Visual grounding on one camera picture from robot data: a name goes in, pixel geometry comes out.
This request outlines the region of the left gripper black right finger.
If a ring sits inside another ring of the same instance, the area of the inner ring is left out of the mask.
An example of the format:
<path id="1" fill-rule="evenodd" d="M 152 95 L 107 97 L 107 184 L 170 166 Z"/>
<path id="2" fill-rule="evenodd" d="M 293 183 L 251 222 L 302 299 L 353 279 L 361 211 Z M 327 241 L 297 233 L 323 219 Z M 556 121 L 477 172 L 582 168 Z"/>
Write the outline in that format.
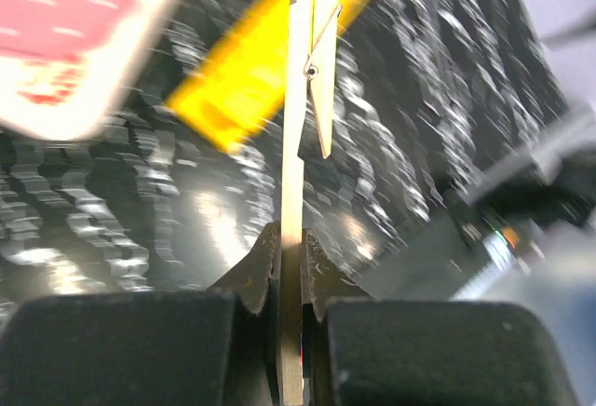
<path id="1" fill-rule="evenodd" d="M 306 253 L 314 405 L 574 405 L 543 322 L 511 303 L 373 300 Z"/>

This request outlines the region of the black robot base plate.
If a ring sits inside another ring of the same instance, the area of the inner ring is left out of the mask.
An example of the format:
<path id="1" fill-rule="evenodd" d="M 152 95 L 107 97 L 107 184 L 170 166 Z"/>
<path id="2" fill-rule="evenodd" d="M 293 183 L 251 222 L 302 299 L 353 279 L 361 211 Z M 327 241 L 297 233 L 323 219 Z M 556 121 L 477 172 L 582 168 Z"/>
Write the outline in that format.
<path id="1" fill-rule="evenodd" d="M 574 196 L 563 169 L 584 146 L 559 135 L 511 153 L 362 270 L 359 286 L 376 299 L 446 300 L 487 264 L 522 266 L 537 254 L 540 226 L 561 219 L 562 202 Z"/>

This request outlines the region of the yellow plastic test tube rack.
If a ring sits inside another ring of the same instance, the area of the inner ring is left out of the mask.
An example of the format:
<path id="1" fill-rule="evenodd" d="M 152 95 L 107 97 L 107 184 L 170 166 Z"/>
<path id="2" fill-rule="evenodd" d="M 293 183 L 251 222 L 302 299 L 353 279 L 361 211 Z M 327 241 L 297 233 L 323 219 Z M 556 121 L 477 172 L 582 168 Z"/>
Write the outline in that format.
<path id="1" fill-rule="evenodd" d="M 279 110 L 310 105 L 321 153 L 332 149 L 338 37 L 370 0 L 254 0 L 167 106 L 224 152 Z"/>

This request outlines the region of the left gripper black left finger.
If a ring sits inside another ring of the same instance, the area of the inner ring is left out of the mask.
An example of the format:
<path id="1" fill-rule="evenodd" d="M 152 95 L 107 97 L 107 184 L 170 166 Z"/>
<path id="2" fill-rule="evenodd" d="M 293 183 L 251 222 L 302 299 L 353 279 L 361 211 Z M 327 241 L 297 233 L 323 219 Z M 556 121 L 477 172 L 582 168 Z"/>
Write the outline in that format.
<path id="1" fill-rule="evenodd" d="M 5 405 L 276 405 L 279 226 L 205 291 L 46 297 L 1 334 Z"/>

